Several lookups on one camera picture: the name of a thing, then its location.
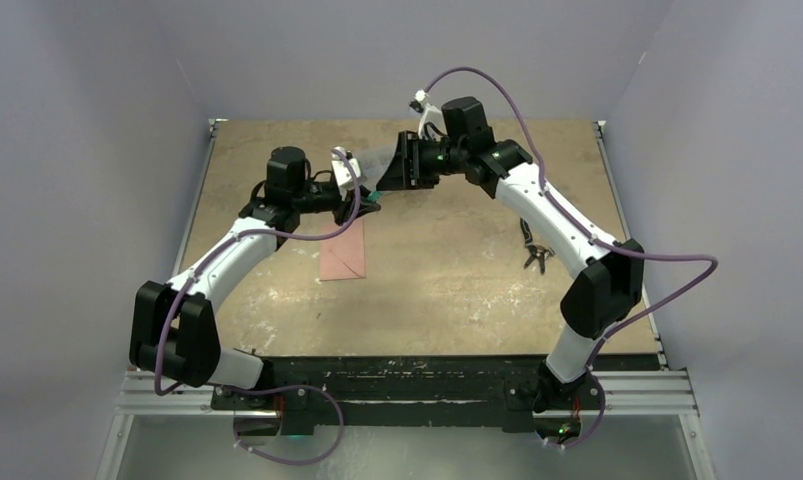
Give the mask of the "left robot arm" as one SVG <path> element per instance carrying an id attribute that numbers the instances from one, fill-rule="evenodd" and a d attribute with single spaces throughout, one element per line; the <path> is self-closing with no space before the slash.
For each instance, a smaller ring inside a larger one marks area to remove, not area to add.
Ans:
<path id="1" fill-rule="evenodd" d="M 378 205 L 369 201 L 360 160 L 336 147 L 328 179 L 294 146 L 272 151 L 266 176 L 224 236 L 169 280 L 148 281 L 134 300 L 129 359 L 154 376 L 158 396 L 181 386 L 236 388 L 249 408 L 274 399 L 275 382 L 259 356 L 222 345 L 216 313 L 234 289 L 286 241 L 337 238 Z"/>

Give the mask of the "black pliers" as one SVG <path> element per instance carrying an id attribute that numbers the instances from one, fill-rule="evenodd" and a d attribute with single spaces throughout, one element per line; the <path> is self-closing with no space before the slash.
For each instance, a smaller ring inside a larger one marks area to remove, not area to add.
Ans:
<path id="1" fill-rule="evenodd" d="M 544 275 L 547 270 L 546 261 L 555 253 L 548 247 L 535 243 L 531 228 L 524 219 L 519 221 L 519 226 L 524 240 L 524 248 L 528 252 L 523 268 L 528 269 L 532 264 L 536 264 L 539 273 Z"/>

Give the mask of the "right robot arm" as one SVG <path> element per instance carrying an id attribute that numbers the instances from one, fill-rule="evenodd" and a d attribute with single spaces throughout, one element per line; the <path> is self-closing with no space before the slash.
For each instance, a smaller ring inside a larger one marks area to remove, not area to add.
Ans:
<path id="1" fill-rule="evenodd" d="M 620 243 L 591 222 L 549 181 L 531 153 L 513 139 L 498 140 L 482 103 L 465 96 L 435 107 L 419 91 L 410 106 L 425 127 L 438 114 L 439 139 L 423 130 L 403 131 L 380 191 L 432 189 L 441 177 L 461 174 L 541 235 L 565 266 L 572 284 L 560 302 L 564 330 L 548 354 L 538 381 L 541 399 L 561 407 L 578 391 L 603 334 L 642 300 L 642 246 Z"/>

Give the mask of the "black base frame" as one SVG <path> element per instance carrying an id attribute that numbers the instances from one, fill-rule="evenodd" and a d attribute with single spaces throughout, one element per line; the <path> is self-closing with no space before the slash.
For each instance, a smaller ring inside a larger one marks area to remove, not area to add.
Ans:
<path id="1" fill-rule="evenodd" d="M 538 389 L 541 355 L 273 357 L 269 396 L 216 387 L 215 412 L 280 415 L 285 435 L 317 426 L 490 427 L 529 433 L 549 427 L 541 413 L 566 417 L 599 404 L 589 381 L 556 400 Z"/>

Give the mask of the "pink envelope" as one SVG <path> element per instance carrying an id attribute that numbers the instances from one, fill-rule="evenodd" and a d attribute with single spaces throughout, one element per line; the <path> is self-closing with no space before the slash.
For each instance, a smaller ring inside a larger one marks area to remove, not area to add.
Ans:
<path id="1" fill-rule="evenodd" d="M 319 242 L 319 280 L 366 277 L 364 223 L 356 220 L 345 232 Z"/>

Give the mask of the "clear plastic screw box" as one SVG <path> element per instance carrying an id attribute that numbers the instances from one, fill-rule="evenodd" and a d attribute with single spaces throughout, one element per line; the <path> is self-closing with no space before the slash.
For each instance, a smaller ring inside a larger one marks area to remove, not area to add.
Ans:
<path id="1" fill-rule="evenodd" d="M 377 191 L 377 183 L 389 169 L 396 152 L 393 145 L 370 147 L 353 152 L 362 174 L 361 184 L 370 191 Z"/>

